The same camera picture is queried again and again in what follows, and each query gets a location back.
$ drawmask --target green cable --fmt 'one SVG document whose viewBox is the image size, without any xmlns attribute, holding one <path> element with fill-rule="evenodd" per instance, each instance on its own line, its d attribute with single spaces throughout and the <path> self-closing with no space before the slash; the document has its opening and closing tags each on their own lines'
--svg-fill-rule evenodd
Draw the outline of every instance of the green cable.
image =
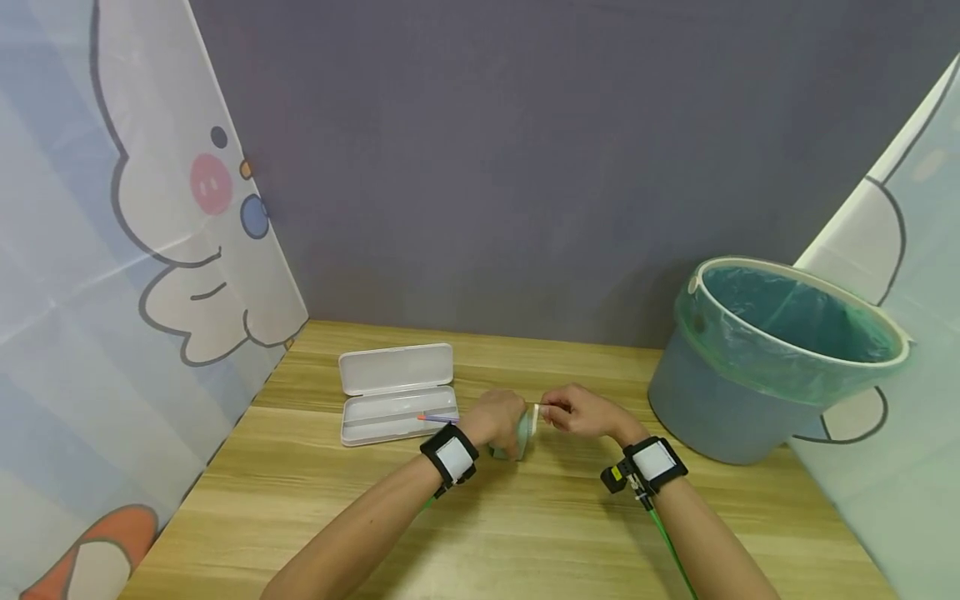
<svg viewBox="0 0 960 600">
<path fill-rule="evenodd" d="M 673 562 L 677 564 L 677 568 L 680 570 L 680 574 L 684 576 L 684 583 L 686 583 L 686 588 L 690 590 L 690 597 L 693 600 L 697 600 L 697 592 L 693 590 L 693 586 L 690 584 L 690 580 L 686 577 L 686 571 L 684 570 L 683 564 L 680 562 L 680 557 L 677 556 L 677 550 L 673 547 L 673 542 L 670 541 L 670 536 L 666 533 L 666 529 L 663 527 L 663 522 L 660 520 L 660 515 L 657 514 L 657 509 L 651 508 L 649 511 L 650 516 L 654 519 L 654 523 L 657 525 L 657 529 L 660 530 L 660 535 L 663 536 L 663 541 L 666 542 L 666 547 L 670 548 L 670 554 L 673 556 Z"/>
</svg>

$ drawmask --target gray wall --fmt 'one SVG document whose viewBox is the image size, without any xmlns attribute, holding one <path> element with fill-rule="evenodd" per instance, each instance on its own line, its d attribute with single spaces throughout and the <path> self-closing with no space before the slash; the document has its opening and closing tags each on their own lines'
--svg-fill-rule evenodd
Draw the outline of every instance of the gray wall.
<svg viewBox="0 0 960 600">
<path fill-rule="evenodd" d="M 798 256 L 960 47 L 955 0 L 192 4 L 311 317 L 641 346 L 698 261 Z"/>
</svg>

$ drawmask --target green plastic bag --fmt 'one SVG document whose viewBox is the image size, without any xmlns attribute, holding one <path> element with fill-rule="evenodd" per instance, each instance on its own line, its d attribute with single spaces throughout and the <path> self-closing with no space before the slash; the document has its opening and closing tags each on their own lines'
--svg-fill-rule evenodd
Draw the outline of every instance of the green plastic bag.
<svg viewBox="0 0 960 600">
<path fill-rule="evenodd" d="M 720 375 L 825 408 L 907 364 L 907 334 L 877 307 L 809 273 L 753 258 L 704 262 L 677 297 L 677 327 Z"/>
</svg>

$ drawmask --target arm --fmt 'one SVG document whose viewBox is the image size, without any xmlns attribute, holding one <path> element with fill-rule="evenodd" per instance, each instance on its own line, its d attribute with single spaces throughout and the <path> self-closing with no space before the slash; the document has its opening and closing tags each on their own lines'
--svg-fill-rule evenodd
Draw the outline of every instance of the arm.
<svg viewBox="0 0 960 600">
<path fill-rule="evenodd" d="M 458 426 L 473 445 L 502 447 L 515 458 L 516 424 L 525 410 L 520 396 L 491 391 Z M 386 558 L 441 482 L 422 455 L 387 475 L 307 543 L 267 584 L 261 600 L 346 598 Z"/>
<path fill-rule="evenodd" d="M 622 407 L 575 384 L 547 392 L 542 402 L 544 420 L 562 431 L 607 435 L 620 447 L 650 437 Z M 740 540 L 686 478 L 663 486 L 654 504 L 701 600 L 780 598 Z"/>
</svg>

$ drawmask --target trash can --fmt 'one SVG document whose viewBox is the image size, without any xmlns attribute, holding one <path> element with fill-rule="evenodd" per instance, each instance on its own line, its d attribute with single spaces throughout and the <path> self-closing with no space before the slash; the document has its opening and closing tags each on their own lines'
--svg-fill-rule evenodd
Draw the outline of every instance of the trash can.
<svg viewBox="0 0 960 600">
<path fill-rule="evenodd" d="M 762 460 L 839 400 L 907 364 L 883 311 L 809 273 L 728 256 L 694 271 L 650 382 L 657 418 L 709 458 Z"/>
</svg>

